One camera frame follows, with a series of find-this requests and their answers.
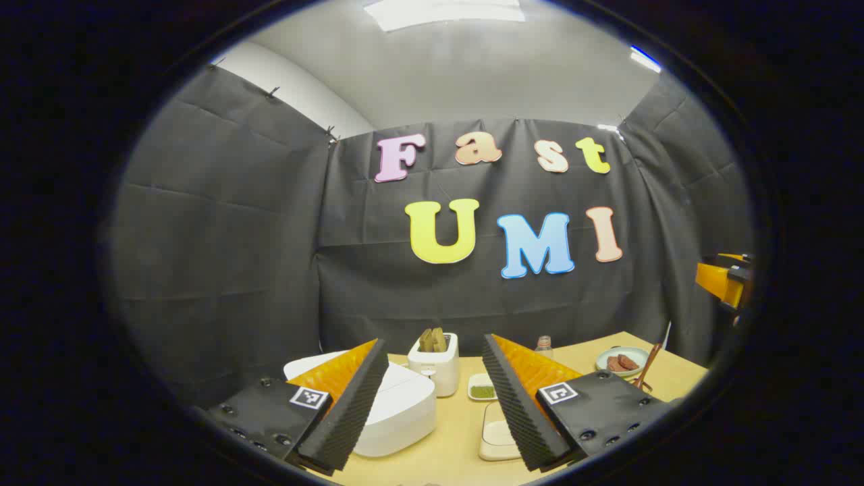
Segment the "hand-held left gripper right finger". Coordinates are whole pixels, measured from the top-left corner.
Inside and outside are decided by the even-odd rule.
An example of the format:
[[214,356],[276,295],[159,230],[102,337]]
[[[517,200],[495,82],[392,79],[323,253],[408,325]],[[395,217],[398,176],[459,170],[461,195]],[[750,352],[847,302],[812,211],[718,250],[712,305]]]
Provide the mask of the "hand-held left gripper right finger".
[[613,450],[672,409],[611,371],[583,375],[498,335],[485,335],[482,359],[530,471]]

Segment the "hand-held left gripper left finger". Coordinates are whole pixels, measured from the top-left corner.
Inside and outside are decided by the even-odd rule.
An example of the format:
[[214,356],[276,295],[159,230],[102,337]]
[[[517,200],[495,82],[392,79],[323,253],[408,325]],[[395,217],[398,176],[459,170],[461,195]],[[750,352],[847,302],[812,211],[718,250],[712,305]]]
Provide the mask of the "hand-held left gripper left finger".
[[293,379],[263,377],[207,413],[263,454],[333,473],[357,445],[388,366],[385,342],[373,339]]

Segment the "white rice cooker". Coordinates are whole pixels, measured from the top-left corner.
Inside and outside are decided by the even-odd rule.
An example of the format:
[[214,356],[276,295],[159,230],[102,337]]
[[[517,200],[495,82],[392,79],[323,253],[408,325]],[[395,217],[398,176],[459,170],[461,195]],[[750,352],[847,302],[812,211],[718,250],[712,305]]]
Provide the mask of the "white rice cooker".
[[367,458],[389,456],[424,439],[435,427],[435,382],[390,362],[354,453]]

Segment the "white rectangular dish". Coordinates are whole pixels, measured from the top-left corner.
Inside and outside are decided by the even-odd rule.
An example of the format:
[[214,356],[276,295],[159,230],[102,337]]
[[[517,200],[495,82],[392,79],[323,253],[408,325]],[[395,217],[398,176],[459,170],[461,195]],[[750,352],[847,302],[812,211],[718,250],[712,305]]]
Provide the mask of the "white rectangular dish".
[[499,401],[491,401],[485,407],[479,440],[479,458],[487,462],[521,459],[521,453],[510,434]]

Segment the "white divided grain tray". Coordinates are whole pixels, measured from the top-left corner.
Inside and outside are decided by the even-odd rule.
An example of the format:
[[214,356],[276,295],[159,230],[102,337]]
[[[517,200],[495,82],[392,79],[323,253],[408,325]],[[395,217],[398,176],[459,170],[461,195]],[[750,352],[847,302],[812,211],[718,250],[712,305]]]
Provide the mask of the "white divided grain tray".
[[467,396],[474,401],[497,400],[493,382],[488,373],[475,373],[467,379]]

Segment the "white toaster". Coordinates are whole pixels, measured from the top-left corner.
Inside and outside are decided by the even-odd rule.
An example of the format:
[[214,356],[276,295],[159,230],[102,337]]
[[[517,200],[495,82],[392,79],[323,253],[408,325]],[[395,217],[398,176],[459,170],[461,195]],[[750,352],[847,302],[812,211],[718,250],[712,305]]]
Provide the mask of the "white toaster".
[[450,332],[445,332],[443,336],[447,344],[444,352],[420,351],[419,338],[407,356],[408,368],[431,379],[438,398],[450,397],[456,393],[460,374],[458,336]]

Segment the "pale green plate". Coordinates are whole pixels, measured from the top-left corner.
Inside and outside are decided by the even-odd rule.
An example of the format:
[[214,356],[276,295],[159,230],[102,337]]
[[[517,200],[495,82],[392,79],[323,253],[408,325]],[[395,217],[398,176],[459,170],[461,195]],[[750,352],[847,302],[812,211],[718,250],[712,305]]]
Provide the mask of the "pale green plate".
[[[617,356],[618,354],[626,354],[630,357],[630,359],[634,360],[639,364],[639,369],[626,371],[624,373],[615,373],[611,372],[607,369],[607,359],[609,356]],[[642,350],[642,348],[635,347],[626,347],[626,346],[614,346],[613,348],[609,348],[599,354],[595,360],[595,367],[599,371],[608,371],[613,373],[614,375],[623,377],[623,378],[635,378],[642,371],[642,367],[645,365],[646,359],[650,353],[646,350]]]

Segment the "black backdrop cloth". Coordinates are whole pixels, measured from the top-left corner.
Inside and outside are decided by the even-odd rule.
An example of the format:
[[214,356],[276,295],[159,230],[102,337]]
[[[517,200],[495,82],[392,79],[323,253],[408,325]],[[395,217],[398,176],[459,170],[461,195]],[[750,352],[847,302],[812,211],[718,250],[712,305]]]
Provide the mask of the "black backdrop cloth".
[[617,132],[457,119],[330,144],[223,69],[197,75],[142,135],[108,237],[134,342],[208,407],[284,364],[426,328],[478,356],[624,330],[707,366],[725,335],[695,283],[756,253],[740,159],[703,102],[662,74]]

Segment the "small ceiling light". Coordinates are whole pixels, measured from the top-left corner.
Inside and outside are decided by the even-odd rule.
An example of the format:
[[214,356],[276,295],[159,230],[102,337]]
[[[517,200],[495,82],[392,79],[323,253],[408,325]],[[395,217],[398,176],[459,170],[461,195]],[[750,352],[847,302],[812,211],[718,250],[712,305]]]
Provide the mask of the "small ceiling light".
[[650,55],[633,45],[630,46],[630,59],[653,73],[660,74],[662,72],[662,67],[656,59],[652,59]]

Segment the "large ceiling light panel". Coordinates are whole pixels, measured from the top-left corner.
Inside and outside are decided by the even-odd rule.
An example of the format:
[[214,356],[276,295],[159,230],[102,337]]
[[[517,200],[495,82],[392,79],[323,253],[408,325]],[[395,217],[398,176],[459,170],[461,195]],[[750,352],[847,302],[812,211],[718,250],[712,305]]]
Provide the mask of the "large ceiling light panel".
[[463,20],[525,22],[519,0],[379,0],[364,12],[386,32]]

